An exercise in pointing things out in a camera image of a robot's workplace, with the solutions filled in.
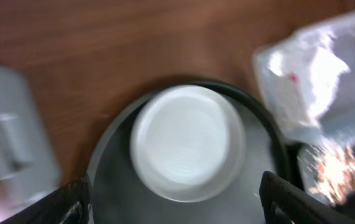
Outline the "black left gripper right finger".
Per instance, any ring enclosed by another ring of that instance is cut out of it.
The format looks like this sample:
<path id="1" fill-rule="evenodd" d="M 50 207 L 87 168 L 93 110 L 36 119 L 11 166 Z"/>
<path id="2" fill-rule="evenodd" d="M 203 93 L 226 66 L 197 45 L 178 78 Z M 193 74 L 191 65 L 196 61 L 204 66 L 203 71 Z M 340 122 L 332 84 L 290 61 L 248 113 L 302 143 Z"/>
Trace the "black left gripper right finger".
<path id="1" fill-rule="evenodd" d="M 269 171 L 262 175 L 259 195 L 266 223 L 355 224 L 352 218 L 327 207 Z"/>

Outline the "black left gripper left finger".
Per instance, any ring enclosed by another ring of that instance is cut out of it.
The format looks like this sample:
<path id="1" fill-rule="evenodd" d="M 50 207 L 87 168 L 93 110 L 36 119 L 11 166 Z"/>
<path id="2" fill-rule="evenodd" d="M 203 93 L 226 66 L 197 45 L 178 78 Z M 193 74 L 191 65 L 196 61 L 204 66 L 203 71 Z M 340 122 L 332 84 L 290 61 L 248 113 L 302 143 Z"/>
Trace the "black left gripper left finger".
<path id="1" fill-rule="evenodd" d="M 70 182 L 38 202 L 5 219 L 1 224 L 88 224 L 90 219 L 88 178 Z"/>

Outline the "grey round plate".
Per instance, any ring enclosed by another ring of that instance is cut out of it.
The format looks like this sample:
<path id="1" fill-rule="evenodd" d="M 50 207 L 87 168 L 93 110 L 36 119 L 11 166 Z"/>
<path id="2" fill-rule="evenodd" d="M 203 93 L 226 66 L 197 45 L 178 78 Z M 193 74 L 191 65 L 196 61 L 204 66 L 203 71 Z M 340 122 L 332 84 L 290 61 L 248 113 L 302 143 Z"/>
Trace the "grey round plate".
<path id="1" fill-rule="evenodd" d="M 246 152 L 244 124 L 223 95 L 198 85 L 162 90 L 134 121 L 130 155 L 143 184 L 176 202 L 218 195 L 238 175 Z"/>

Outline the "white paper napkin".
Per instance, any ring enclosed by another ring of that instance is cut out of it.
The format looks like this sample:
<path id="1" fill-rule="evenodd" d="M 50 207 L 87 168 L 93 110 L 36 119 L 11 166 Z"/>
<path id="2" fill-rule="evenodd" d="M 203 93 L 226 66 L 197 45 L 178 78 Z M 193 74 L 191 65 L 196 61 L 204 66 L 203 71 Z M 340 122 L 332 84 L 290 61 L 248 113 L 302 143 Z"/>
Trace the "white paper napkin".
<path id="1" fill-rule="evenodd" d="M 350 66 L 337 54 L 340 30 L 293 35 L 259 49 L 254 71 L 265 107 L 283 132 L 321 128 Z"/>

